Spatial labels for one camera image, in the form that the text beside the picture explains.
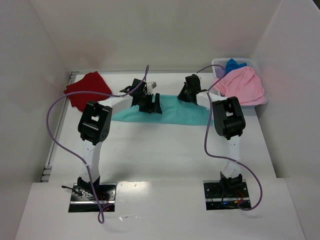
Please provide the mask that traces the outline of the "teal t shirt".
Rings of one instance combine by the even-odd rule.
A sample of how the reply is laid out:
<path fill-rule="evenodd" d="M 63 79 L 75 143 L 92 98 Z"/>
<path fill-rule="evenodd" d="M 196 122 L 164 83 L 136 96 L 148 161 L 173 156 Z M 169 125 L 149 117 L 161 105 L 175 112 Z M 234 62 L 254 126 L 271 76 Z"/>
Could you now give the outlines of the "teal t shirt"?
<path fill-rule="evenodd" d="M 210 111 L 205 107 L 180 101 L 174 95 L 161 95 L 159 101 L 161 114 L 140 112 L 138 106 L 132 106 L 113 115 L 112 120 L 187 126 L 206 126 L 208 123 Z"/>

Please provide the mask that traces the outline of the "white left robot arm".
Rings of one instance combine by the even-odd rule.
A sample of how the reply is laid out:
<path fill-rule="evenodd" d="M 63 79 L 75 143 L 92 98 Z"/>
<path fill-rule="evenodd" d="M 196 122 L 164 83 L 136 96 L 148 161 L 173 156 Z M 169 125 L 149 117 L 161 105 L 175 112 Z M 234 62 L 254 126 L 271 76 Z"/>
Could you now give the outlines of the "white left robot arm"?
<path fill-rule="evenodd" d="M 82 158 L 85 163 L 77 179 L 77 186 L 86 194 L 99 194 L 99 160 L 102 143 L 110 132 L 112 116 L 133 106 L 143 113 L 161 114 L 160 95 L 153 94 L 155 82 L 134 79 L 131 86 L 121 90 L 124 96 L 110 97 L 105 103 L 89 101 L 78 124 L 83 145 Z"/>

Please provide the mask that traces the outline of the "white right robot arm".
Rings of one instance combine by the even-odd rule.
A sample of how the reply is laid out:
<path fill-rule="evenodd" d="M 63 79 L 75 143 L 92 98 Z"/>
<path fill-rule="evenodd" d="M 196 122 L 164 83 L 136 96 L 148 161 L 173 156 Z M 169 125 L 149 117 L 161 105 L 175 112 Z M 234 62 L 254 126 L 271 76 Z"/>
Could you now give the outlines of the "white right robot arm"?
<path fill-rule="evenodd" d="M 200 78 L 192 74 L 185 78 L 177 99 L 209 109 L 209 120 L 213 121 L 216 133 L 226 142 L 225 155 L 221 157 L 226 162 L 220 171 L 219 184 L 221 195 L 230 196 L 243 182 L 239 165 L 240 139 L 246 122 L 238 98 L 227 98 L 201 89 Z"/>

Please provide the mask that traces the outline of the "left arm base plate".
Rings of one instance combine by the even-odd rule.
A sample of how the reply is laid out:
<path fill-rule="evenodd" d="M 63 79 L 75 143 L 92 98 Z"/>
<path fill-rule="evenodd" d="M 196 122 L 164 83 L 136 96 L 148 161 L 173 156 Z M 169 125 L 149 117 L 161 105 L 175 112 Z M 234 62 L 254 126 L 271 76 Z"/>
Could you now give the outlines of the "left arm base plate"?
<path fill-rule="evenodd" d="M 69 213 L 94 213 L 100 211 L 93 194 L 86 193 L 76 183 L 73 184 L 72 188 L 68 208 Z M 116 183 L 100 184 L 100 192 L 97 193 L 97 197 L 104 213 L 115 211 L 116 189 Z"/>

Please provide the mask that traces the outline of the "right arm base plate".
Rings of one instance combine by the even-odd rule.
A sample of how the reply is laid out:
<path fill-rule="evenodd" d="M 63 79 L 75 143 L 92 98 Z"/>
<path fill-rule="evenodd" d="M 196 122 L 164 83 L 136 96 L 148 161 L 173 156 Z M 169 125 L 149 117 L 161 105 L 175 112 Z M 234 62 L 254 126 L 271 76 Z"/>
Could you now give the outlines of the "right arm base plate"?
<path fill-rule="evenodd" d="M 219 181 L 204 181 L 204 196 L 206 210 L 234 210 L 250 209 L 251 202 L 247 183 L 242 182 L 241 186 L 236 190 L 225 191 L 223 194 L 222 187 Z"/>

